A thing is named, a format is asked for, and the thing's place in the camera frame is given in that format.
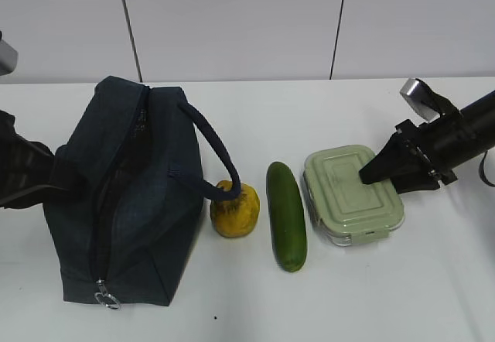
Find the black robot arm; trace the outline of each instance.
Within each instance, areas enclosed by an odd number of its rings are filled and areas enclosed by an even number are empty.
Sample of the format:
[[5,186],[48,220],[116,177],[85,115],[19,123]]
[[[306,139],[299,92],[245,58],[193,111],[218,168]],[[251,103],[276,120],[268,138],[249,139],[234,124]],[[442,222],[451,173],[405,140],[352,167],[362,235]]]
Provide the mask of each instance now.
[[419,79],[409,79],[401,95],[426,122],[403,121],[385,147],[361,171],[363,183],[391,179],[398,193],[437,190],[457,180],[458,165],[495,145],[495,91],[458,110]]

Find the black strap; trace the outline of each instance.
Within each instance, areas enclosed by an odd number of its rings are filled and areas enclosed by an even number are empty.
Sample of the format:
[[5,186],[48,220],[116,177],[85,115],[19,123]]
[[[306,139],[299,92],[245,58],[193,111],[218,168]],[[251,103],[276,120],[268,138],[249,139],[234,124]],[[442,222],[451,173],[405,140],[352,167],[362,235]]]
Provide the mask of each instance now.
[[210,123],[188,102],[179,102],[179,108],[193,121],[196,127],[203,134],[204,138],[210,143],[211,148],[215,151],[221,162],[227,168],[232,179],[232,187],[229,191],[225,191],[215,187],[199,176],[193,175],[185,170],[181,165],[171,166],[169,175],[176,178],[181,183],[199,191],[203,196],[210,200],[222,201],[233,200],[241,194],[241,180],[235,169],[234,164],[230,160],[229,153],[225,149],[224,144],[213,130]]
[[483,155],[483,158],[481,159],[480,163],[480,168],[478,169],[480,173],[480,179],[488,186],[495,187],[495,183],[491,183],[488,178],[486,177],[485,174],[485,160],[486,156],[488,155],[488,150],[485,151],[485,155]]

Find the table surface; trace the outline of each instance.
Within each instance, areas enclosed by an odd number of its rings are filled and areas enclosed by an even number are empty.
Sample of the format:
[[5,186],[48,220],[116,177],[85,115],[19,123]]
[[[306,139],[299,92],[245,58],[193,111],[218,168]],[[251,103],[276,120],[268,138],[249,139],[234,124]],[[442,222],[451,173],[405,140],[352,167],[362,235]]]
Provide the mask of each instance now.
[[[495,77],[427,82],[459,108],[495,88]],[[258,191],[254,232],[228,240],[205,218],[172,305],[115,312],[62,301],[41,207],[3,210],[0,340],[495,340],[495,190],[477,176],[480,158],[460,166],[451,186],[403,195],[405,223],[390,238],[339,248],[320,238],[306,215],[305,266],[291,274],[275,263],[265,196],[270,162],[281,160],[301,175],[306,157],[321,149],[362,144],[379,151],[396,124],[421,122],[398,94],[403,83],[179,84],[223,139],[243,182]],[[70,136],[93,89],[6,84],[0,108],[16,115],[19,134],[54,150]],[[206,178],[227,178],[203,139],[200,147]]]

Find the food container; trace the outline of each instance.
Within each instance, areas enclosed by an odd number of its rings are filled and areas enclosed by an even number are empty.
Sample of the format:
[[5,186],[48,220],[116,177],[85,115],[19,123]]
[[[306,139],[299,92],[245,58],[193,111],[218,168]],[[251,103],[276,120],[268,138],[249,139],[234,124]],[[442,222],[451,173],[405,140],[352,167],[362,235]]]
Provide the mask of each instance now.
[[404,220],[404,205],[390,180],[361,182],[360,169],[374,157],[366,146],[348,145],[306,160],[304,187],[312,221],[336,245],[386,238]]

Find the green cucumber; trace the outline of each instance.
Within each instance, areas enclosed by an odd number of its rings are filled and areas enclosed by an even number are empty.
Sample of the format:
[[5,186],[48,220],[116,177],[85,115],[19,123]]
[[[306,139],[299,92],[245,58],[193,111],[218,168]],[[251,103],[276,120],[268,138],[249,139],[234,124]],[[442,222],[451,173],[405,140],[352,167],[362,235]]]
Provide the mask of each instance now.
[[273,162],[266,174],[271,241],[280,266],[289,272],[306,261],[308,242],[301,194],[290,168]]

